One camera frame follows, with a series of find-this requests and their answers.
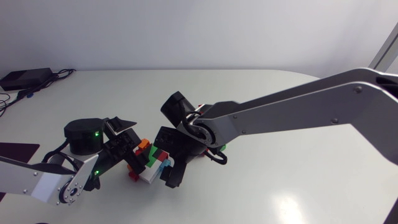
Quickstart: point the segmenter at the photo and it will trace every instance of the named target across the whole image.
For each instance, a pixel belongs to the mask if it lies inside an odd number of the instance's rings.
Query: power adapter
[[[5,91],[24,90],[37,87],[48,81],[54,74],[50,68],[38,68],[10,72],[0,80],[0,86]]]

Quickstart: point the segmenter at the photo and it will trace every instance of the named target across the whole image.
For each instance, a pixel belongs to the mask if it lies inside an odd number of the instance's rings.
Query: green block
[[[156,152],[156,150],[157,150],[157,147],[152,145],[152,147],[150,148],[150,151],[149,151],[149,162],[146,164],[147,167],[152,167],[152,165],[154,165],[156,158],[153,157],[153,155]]]

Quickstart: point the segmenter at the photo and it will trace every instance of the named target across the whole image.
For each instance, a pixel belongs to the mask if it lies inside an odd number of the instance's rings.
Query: table surface
[[[61,145],[69,121],[115,116],[153,141],[172,126],[160,107],[177,90],[194,105],[242,103],[314,80],[276,70],[76,72],[10,107],[0,142],[40,144],[33,164]],[[193,160],[175,189],[133,182],[123,161],[72,206],[7,194],[1,223],[382,223],[398,196],[398,167],[350,125],[241,136],[225,154],[225,166]]]

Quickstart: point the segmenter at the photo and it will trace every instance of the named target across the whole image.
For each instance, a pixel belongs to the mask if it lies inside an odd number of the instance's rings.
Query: colorful building blocks
[[[137,175],[133,169],[127,165],[129,169],[129,176],[132,180],[137,181],[138,178],[151,184],[156,175],[163,170],[165,166],[170,166],[171,162],[168,160],[169,155],[157,147],[153,146],[149,140],[143,139],[138,145],[136,155],[141,153],[148,153],[149,162],[145,166],[145,170]]]

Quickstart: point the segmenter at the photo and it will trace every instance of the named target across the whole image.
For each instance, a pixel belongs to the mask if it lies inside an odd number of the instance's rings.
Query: cable
[[[208,151],[204,151],[203,153],[205,156],[209,157],[212,161],[215,161],[216,163],[221,164],[221,165],[225,165],[228,160],[226,155],[222,152],[217,153],[217,156],[220,156],[222,159],[218,159],[218,158],[212,156]]]
[[[7,109],[7,100],[11,99],[11,96],[8,93],[0,93],[0,95],[6,95],[8,98],[6,100],[0,100],[0,103],[4,103],[4,106],[0,106],[0,118],[6,112]]]
[[[191,135],[200,138],[200,139],[206,139],[204,134],[200,134],[195,132],[188,124],[187,117],[185,115],[185,107],[182,101],[179,101],[178,105],[180,106],[180,111],[181,111],[181,120],[182,120],[182,125],[184,126],[185,130],[188,131]]]
[[[199,111],[188,111],[186,113],[186,115],[190,115],[190,114],[199,114],[199,115],[201,115],[201,112],[199,112]]]
[[[60,145],[60,146],[59,146],[58,148],[56,148],[54,151],[48,152],[48,153],[44,156],[42,162],[46,162],[46,163],[47,163],[47,161],[49,161],[49,159],[50,159],[52,156],[54,156],[54,155],[58,154],[59,152],[61,152],[61,150],[64,149],[68,144],[69,144],[69,142],[68,142],[68,140],[66,139],[65,142],[62,143],[62,145]]]
[[[76,162],[74,162],[71,158],[69,158],[69,156],[67,156],[66,154],[64,154],[64,153],[62,153],[62,152],[59,152],[59,153],[57,153],[57,154],[60,155],[60,156],[62,156],[62,157],[64,157],[64,158],[73,166],[73,168],[75,169],[75,171],[78,171],[78,170],[79,170],[79,167],[77,166]]]

